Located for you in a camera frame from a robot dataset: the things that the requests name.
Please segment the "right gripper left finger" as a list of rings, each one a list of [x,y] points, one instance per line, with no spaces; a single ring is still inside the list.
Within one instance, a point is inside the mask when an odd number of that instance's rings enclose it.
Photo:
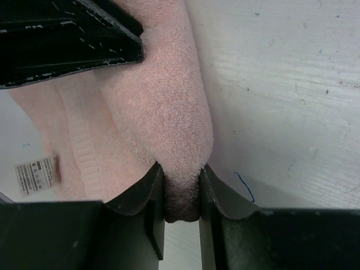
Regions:
[[[2,269],[158,269],[164,256],[159,164],[107,203],[1,200]]]

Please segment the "pink towel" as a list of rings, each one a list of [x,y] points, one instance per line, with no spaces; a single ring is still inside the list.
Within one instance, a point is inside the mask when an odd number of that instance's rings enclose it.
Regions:
[[[55,156],[61,201],[108,202],[153,164],[165,219],[199,219],[198,176],[213,127],[184,1],[119,1],[144,27],[145,58],[9,90]]]

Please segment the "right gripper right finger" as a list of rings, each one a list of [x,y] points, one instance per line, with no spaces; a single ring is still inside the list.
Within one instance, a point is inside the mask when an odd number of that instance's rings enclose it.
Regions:
[[[200,173],[203,269],[358,269],[357,209],[261,208]]]

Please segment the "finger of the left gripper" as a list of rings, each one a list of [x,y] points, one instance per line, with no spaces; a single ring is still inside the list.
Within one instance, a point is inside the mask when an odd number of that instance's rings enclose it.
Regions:
[[[140,37],[143,33],[142,24],[130,13],[121,8],[117,3],[111,0],[90,0],[83,1],[90,8],[104,12],[106,16],[112,17],[132,34]]]
[[[1,1],[1,88],[141,62],[137,37],[83,1]]]

